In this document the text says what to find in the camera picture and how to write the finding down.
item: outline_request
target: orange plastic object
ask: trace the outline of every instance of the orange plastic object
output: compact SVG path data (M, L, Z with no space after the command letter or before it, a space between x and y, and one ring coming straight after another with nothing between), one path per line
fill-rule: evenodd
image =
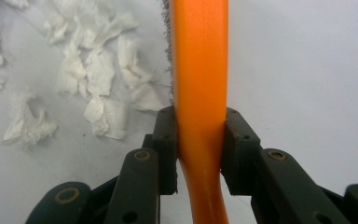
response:
M227 0L172 0L179 159L193 222L228 223L220 189L227 106Z

